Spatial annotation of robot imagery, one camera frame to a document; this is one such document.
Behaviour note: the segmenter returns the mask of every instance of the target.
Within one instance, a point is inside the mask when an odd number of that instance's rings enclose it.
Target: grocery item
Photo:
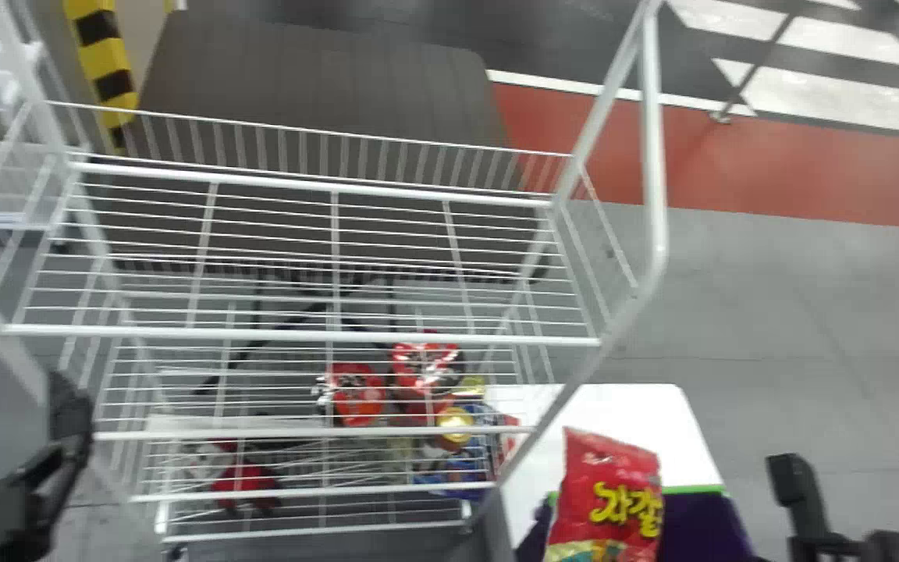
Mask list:
[[[543,562],[653,562],[664,508],[657,455],[568,427],[564,440]]]
[[[336,425],[367,427],[384,412],[384,377],[364,363],[332,363],[326,380],[318,380],[318,413],[335,415]]]
[[[206,483],[211,492],[272,490],[277,488],[274,475],[264,467],[247,463],[238,454],[235,441],[191,443],[183,445],[188,455],[184,470],[190,479]],[[229,514],[238,515],[240,506],[251,505],[269,512],[279,505],[279,498],[218,498],[217,504]]]
[[[460,449],[450,453],[446,449],[432,445],[431,440],[422,439],[415,453],[418,462],[414,466],[411,480],[415,484],[446,484],[456,482],[484,482],[486,479],[485,448],[474,437]],[[435,495],[477,502],[485,495],[485,489],[434,490]]]
[[[474,425],[518,425],[518,418],[504,414],[484,402],[461,402],[460,409],[474,419]],[[489,433],[485,435],[485,448],[492,462],[492,473],[497,477],[500,467],[515,448],[515,435],[509,433]]]
[[[440,428],[457,428],[460,433],[443,433],[434,435],[434,445],[450,453],[459,453],[464,445],[471,441],[467,427],[474,424],[474,416],[460,407],[450,406],[435,416],[435,424]]]
[[[407,414],[397,421],[430,425],[436,413],[453,405],[453,391],[464,379],[464,352],[452,343],[396,343],[390,369],[397,406]]]

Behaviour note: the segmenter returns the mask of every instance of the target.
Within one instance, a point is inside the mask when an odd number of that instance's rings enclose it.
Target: red packaging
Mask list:
[[[452,343],[396,343],[390,352],[395,398],[409,416],[403,421],[430,425],[434,414],[453,405],[453,391],[463,380],[460,346]]]
[[[664,502],[657,455],[570,427],[545,562],[653,562]]]
[[[192,444],[188,448],[190,456],[186,470],[193,480],[209,482],[212,492],[274,490],[278,487],[272,473],[261,466],[247,463],[238,454],[238,444],[235,441]],[[237,501],[218,498],[217,503],[222,509],[235,513],[238,511],[239,501],[261,511],[268,511],[279,505],[279,498],[275,497]]]
[[[365,427],[378,422],[384,411],[384,377],[372,374],[363,363],[332,363],[329,383],[332,402],[343,427]]]

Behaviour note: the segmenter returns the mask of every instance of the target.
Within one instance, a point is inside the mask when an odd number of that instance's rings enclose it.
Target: crosswalk marking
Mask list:
[[[731,84],[749,63],[714,59]],[[762,67],[744,90],[757,111],[899,130],[899,88]]]
[[[668,0],[686,27],[767,41],[786,14],[724,0]],[[779,44],[899,65],[899,39],[884,31],[797,17]]]

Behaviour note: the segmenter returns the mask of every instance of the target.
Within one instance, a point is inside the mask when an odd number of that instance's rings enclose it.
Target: white table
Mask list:
[[[510,402],[510,409],[514,410],[511,401],[524,397],[527,412],[521,416],[521,422],[529,424],[535,423],[560,387],[500,385],[489,387],[485,399],[492,406]],[[685,487],[722,489],[723,480],[681,388],[672,384],[585,384],[502,488],[513,548],[532,526],[532,515],[543,497],[560,487],[564,473],[564,426],[656,452],[666,493]]]

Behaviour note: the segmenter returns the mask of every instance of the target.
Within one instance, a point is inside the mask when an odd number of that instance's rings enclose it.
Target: yellow and black striped pole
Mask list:
[[[71,22],[79,62],[97,103],[106,107],[136,109],[138,95],[134,89],[127,49],[117,27],[114,2],[64,0],[65,16]],[[109,135],[114,149],[124,149],[121,125],[132,118],[132,113],[111,111],[100,115],[104,134]]]

